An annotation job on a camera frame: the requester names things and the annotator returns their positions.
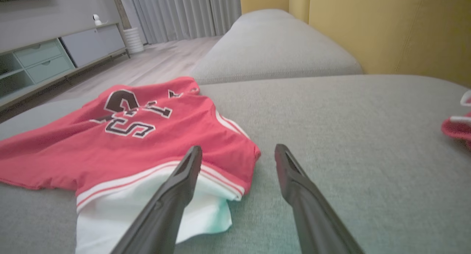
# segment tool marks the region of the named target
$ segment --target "curtain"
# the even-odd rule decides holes
[[[148,43],[225,34],[240,0],[132,0]]]

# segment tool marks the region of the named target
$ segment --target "cabinet drawer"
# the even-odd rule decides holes
[[[44,63],[28,69],[27,71],[34,82],[39,83],[69,69],[70,66],[67,63],[67,60],[61,56],[50,61],[45,61]]]
[[[59,56],[61,51],[57,47],[56,41],[49,41],[31,46],[26,49],[15,51],[18,59],[24,67],[28,67],[34,63],[47,60],[54,56]]]

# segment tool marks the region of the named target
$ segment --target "black number on jersey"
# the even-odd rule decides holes
[[[172,114],[172,109],[167,107],[161,108],[158,107],[156,104],[157,101],[151,101],[148,102],[146,106],[139,108],[139,102],[136,98],[136,95],[131,91],[123,89],[111,93],[111,95],[108,97],[108,100],[106,100],[104,110],[113,113],[124,112],[123,116],[133,117],[141,109],[145,111],[154,112],[167,119],[170,118],[170,115]],[[105,128],[105,132],[107,133],[122,136],[128,136],[131,134],[131,136],[136,138],[144,138],[146,135],[155,130],[154,125],[142,123],[140,121],[134,121],[126,128],[124,128],[124,126],[126,126],[126,124],[128,123],[128,119],[123,117],[115,117],[114,114],[92,119],[90,121],[93,121],[94,123],[108,123]]]

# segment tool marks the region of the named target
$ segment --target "wooden floor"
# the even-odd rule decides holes
[[[142,53],[120,56],[61,81],[0,113],[0,123],[42,103],[95,97],[113,85],[141,86],[189,75],[221,37],[171,41],[145,46]]]

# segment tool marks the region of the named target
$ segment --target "sofa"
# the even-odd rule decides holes
[[[251,192],[229,202],[232,227],[178,244],[175,253],[301,253],[277,180],[277,143],[289,147],[365,253],[471,252],[471,152],[440,131],[447,117],[469,112],[459,104],[468,88],[374,74],[354,50],[290,14],[294,1],[273,1],[242,0],[243,11],[262,8],[241,16],[192,72],[262,156]],[[89,100],[26,111],[0,124],[0,139]],[[73,192],[0,184],[0,201],[0,253],[74,251]]]

